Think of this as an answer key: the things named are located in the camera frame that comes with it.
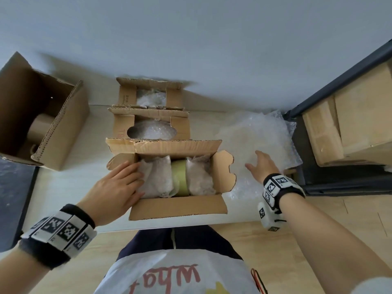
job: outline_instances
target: gray wall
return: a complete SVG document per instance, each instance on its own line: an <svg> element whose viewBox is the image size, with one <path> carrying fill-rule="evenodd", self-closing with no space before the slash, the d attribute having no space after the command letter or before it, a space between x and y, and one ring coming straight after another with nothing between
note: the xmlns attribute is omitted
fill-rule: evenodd
<svg viewBox="0 0 392 294"><path fill-rule="evenodd" d="M115 76L193 81L249 109L290 109L392 38L392 0L0 0L0 65L16 50L115 102ZM202 98L188 108L222 109Z"/></svg>

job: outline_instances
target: hand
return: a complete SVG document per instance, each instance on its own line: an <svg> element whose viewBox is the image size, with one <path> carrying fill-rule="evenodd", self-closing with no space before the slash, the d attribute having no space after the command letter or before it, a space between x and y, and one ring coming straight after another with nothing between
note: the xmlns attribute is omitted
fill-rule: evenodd
<svg viewBox="0 0 392 294"><path fill-rule="evenodd" d="M136 172L140 163L128 161L118 165L108 175L95 183L91 190L77 204L94 221L96 226L113 222L127 212L142 193L136 193L144 181L143 173Z"/></svg>
<svg viewBox="0 0 392 294"><path fill-rule="evenodd" d="M252 173L255 180L259 183L264 184L264 179L272 173L280 173L279 169L276 167L274 161L268 154L256 151L257 155L257 166L252 164L245 164L245 167Z"/></svg>

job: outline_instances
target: green tape roll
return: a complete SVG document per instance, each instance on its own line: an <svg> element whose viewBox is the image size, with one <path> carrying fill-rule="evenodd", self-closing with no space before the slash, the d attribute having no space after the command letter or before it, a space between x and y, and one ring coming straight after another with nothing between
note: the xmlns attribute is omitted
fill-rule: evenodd
<svg viewBox="0 0 392 294"><path fill-rule="evenodd" d="M175 196L189 196L187 188L186 162L186 160L178 160L173 161L171 164L174 190L178 190Z"/></svg>

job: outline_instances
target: white table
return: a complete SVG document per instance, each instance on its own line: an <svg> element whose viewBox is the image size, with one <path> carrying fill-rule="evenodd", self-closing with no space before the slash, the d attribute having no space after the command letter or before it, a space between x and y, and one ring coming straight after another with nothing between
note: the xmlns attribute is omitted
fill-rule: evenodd
<svg viewBox="0 0 392 294"><path fill-rule="evenodd" d="M41 168L27 211L23 230L26 231L45 215L59 210L67 203L78 202L93 186L106 175L106 163L113 157L105 143L111 137L113 115L105 106L91 107L87 119L62 171ZM213 139L223 119L222 112L191 112L190 128L192 139ZM228 214L208 214L163 219L129 221L127 212L109 225L98 227L98 232L118 230L163 228L217 223L247 222L259 220L257 200L236 200L223 194Z"/></svg>

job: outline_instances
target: black and white marker band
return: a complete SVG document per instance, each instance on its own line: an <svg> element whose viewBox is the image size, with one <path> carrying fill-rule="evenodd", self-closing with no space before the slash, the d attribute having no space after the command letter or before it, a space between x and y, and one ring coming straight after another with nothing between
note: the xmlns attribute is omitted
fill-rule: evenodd
<svg viewBox="0 0 392 294"><path fill-rule="evenodd" d="M272 173L268 175L263 182L263 197L272 208L279 210L279 200L287 193L297 193L305 197L303 189L291 178L280 173Z"/></svg>
<svg viewBox="0 0 392 294"><path fill-rule="evenodd" d="M76 257L97 235L94 228L88 214L67 204L24 233L19 248L53 269Z"/></svg>

